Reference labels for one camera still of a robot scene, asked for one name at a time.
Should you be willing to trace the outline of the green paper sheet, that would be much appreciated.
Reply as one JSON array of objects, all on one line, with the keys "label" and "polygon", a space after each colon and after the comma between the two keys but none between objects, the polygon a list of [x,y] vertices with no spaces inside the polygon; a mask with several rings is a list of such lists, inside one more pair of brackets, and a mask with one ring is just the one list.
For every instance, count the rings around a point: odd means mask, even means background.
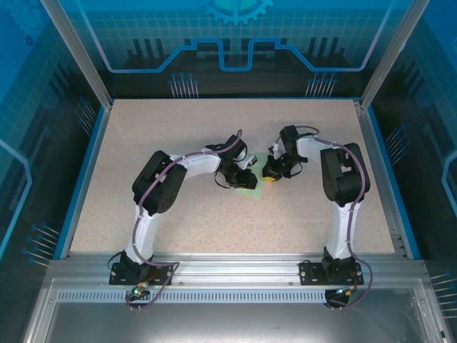
[{"label": "green paper sheet", "polygon": [[237,188],[235,190],[235,194],[240,195],[240,196],[251,197],[254,199],[260,199],[262,196],[262,192],[263,192],[263,186],[265,184],[265,181],[263,180],[263,177],[262,177],[262,169],[265,167],[265,165],[267,163],[268,155],[258,153],[258,152],[253,152],[253,151],[251,151],[251,154],[253,154],[257,158],[257,162],[253,166],[249,167],[249,169],[253,172],[253,174],[257,178],[256,188],[255,189]]}]

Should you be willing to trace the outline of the blue table side strip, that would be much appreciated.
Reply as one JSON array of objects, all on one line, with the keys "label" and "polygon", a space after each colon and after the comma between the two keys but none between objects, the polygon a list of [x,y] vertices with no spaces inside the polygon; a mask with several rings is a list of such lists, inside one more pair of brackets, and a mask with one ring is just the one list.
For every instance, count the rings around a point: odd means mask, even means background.
[{"label": "blue table side strip", "polygon": [[66,259],[70,251],[110,114],[109,109],[101,107],[54,250],[53,260]]},{"label": "blue table side strip", "polygon": [[382,136],[381,129],[379,127],[372,106],[370,106],[367,109],[367,112],[367,117],[369,118],[371,126],[373,128],[373,135],[376,138],[376,145],[379,148],[381,154],[382,167],[383,170],[386,172],[385,183],[388,189],[388,203],[391,205],[391,211],[393,212],[390,218],[392,218],[395,221],[396,226],[400,231],[399,234],[402,238],[403,249],[405,250],[406,256],[409,259],[421,260],[422,256],[418,248],[415,235],[413,233],[413,228],[408,218],[408,214],[401,196],[400,189],[398,187],[398,182],[394,174],[392,162],[388,156],[386,143]]}]

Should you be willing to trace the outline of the blue gear print panel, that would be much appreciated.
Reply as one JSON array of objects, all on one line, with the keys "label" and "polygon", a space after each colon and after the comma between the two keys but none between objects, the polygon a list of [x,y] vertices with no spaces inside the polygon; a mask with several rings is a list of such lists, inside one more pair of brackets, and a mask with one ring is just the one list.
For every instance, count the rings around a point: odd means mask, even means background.
[{"label": "blue gear print panel", "polygon": [[60,0],[110,96],[359,97],[409,0]]}]

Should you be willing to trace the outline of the blue circuit print side panel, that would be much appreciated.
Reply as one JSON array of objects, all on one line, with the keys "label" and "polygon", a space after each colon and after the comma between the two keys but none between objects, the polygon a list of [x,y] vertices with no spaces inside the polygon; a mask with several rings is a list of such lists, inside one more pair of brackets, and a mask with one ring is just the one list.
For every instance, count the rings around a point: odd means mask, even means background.
[{"label": "blue circuit print side panel", "polygon": [[41,0],[0,0],[0,343],[21,343],[104,111]]},{"label": "blue circuit print side panel", "polygon": [[371,107],[412,255],[457,343],[457,0],[428,0]]}]

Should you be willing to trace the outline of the aluminium mounting rail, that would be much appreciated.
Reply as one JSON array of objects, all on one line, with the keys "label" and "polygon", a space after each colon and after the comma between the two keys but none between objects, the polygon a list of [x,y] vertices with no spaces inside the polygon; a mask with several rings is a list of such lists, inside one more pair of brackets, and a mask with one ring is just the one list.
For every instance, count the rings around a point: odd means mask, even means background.
[{"label": "aluminium mounting rail", "polygon": [[[60,288],[108,286],[109,253],[72,253],[49,263],[44,285]],[[369,254],[362,258],[364,279],[373,279],[375,289],[409,289],[428,285],[422,260],[398,254]],[[297,288],[298,264],[319,262],[320,254],[155,253],[155,262],[179,262],[174,288]]]}]

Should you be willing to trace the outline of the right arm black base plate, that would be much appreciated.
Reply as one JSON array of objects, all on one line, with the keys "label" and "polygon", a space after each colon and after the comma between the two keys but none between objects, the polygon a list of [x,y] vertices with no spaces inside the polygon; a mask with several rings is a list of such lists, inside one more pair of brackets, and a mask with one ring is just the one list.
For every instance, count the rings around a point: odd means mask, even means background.
[{"label": "right arm black base plate", "polygon": [[298,275],[301,286],[351,286],[364,285],[365,281],[361,265],[355,263],[350,267],[325,267],[321,262],[303,260],[298,265]]}]

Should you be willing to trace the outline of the aluminium table side rail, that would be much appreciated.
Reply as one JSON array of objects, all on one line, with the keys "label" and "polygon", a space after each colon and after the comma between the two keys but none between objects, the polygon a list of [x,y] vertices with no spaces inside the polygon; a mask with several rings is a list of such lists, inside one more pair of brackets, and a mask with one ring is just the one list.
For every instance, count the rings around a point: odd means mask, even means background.
[{"label": "aluminium table side rail", "polygon": [[376,138],[373,135],[373,128],[371,126],[370,120],[367,117],[368,112],[361,110],[361,103],[359,99],[354,99],[353,103],[363,136],[363,146],[367,151],[367,155],[365,155],[365,158],[368,159],[366,166],[367,170],[370,172],[371,180],[371,190],[363,201],[361,213],[365,214],[368,211],[368,205],[371,203],[371,199],[374,198],[376,203],[375,209],[377,212],[381,213],[381,218],[386,224],[382,229],[377,228],[376,232],[370,237],[378,237],[382,233],[387,232],[389,242],[394,249],[394,254],[398,258],[406,259],[408,257],[406,256],[405,250],[403,249],[402,238],[399,234],[400,231],[398,230],[395,221],[390,218],[393,212],[391,211],[391,205],[388,203],[388,189],[385,183],[386,172],[382,167],[381,154],[379,148],[376,145]]}]

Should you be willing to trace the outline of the aluminium frame post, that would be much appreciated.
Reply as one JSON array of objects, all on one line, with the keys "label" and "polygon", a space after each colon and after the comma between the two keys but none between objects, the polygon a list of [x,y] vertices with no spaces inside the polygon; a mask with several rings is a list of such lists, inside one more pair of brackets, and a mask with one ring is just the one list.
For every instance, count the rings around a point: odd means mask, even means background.
[{"label": "aluminium frame post", "polygon": [[411,0],[398,28],[390,40],[384,55],[376,67],[370,81],[365,88],[361,99],[361,110],[367,112],[389,71],[396,62],[399,54],[403,51],[406,42],[422,17],[430,0]]},{"label": "aluminium frame post", "polygon": [[56,27],[65,45],[78,64],[89,86],[92,88],[100,104],[108,111],[111,111],[113,101],[104,86],[104,83],[96,70],[83,42],[79,38],[68,15],[64,11],[59,0],[40,0],[51,21]]}]

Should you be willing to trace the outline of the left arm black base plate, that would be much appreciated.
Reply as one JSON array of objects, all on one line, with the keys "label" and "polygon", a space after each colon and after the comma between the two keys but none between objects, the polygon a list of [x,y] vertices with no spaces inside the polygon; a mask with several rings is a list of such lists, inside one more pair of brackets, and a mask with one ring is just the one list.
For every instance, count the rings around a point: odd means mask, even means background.
[{"label": "left arm black base plate", "polygon": [[154,267],[148,264],[129,267],[124,263],[113,264],[109,277],[110,285],[133,286],[142,282],[149,285],[163,285],[171,276],[172,267]]}]

